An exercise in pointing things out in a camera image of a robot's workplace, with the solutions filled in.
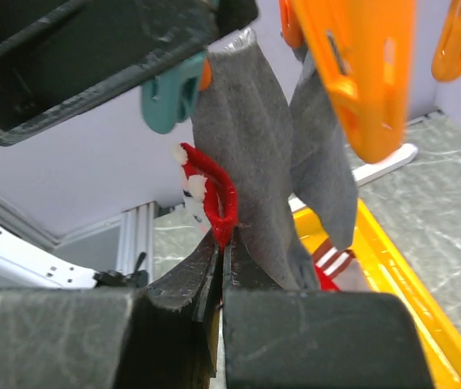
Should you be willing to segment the red sock with stripes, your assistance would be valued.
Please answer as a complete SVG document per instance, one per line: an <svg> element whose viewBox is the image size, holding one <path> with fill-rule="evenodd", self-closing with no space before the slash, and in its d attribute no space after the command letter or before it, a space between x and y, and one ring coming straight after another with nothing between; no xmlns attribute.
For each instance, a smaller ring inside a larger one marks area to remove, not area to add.
<svg viewBox="0 0 461 389"><path fill-rule="evenodd" d="M324 240L312 254L321 289L323 291L339 291L334 280L355 258L352 250L337 250L329 238Z"/></svg>

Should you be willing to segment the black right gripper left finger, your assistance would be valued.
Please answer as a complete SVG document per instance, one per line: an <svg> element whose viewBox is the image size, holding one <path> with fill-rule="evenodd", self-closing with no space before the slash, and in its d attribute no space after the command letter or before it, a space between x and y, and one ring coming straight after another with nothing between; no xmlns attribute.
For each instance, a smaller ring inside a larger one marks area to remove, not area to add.
<svg viewBox="0 0 461 389"><path fill-rule="evenodd" d="M219 249L206 235L142 289L0 289L0 388L206 388Z"/></svg>

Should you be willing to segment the teal clothes peg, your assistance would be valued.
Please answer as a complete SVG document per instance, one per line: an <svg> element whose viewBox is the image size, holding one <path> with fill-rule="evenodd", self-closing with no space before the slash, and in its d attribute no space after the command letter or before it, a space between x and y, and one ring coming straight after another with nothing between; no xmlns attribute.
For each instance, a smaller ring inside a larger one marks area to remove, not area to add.
<svg viewBox="0 0 461 389"><path fill-rule="evenodd" d="M165 135L194 112L198 93L211 83L207 53L186 59L141 85L141 113L147 125Z"/></svg>

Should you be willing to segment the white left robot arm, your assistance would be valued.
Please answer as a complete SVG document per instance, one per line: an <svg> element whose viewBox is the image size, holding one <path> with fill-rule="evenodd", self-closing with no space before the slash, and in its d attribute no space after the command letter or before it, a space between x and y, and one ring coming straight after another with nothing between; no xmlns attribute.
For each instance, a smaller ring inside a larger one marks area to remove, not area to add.
<svg viewBox="0 0 461 389"><path fill-rule="evenodd" d="M131 90L148 127L167 133L211 82L207 47L258 18L256 1L0 1L0 146L19 144ZM237 224L237 190L187 143L180 166L219 247ZM0 225L0 275L24 285L93 289L144 283L61 260Z"/></svg>

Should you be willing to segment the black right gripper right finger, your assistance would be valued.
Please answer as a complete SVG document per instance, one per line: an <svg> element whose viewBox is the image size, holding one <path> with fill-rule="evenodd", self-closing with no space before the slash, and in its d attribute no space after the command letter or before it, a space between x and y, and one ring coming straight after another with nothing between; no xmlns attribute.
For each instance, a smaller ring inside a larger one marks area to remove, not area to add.
<svg viewBox="0 0 461 389"><path fill-rule="evenodd" d="M416 325L398 297L283 290L239 232L224 251L223 282L227 387L433 387Z"/></svg>

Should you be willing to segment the red penguin sock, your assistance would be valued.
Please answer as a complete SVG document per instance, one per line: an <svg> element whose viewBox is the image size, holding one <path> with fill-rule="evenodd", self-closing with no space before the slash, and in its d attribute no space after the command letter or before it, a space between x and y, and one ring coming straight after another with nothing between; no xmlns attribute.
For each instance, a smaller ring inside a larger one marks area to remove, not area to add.
<svg viewBox="0 0 461 389"><path fill-rule="evenodd" d="M212 231L219 248L225 248L238 223L238 196L233 181L211 157L188 143L174 145L173 157L185 177L186 207L198 225Z"/></svg>

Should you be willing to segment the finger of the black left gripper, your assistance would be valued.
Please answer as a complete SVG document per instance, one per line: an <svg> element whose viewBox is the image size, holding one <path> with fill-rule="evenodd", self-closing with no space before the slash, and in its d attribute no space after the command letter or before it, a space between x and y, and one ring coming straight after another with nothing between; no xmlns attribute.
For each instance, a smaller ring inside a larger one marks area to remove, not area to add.
<svg viewBox="0 0 461 389"><path fill-rule="evenodd" d="M0 146L141 89L257 18L253 1L0 1Z"/></svg>

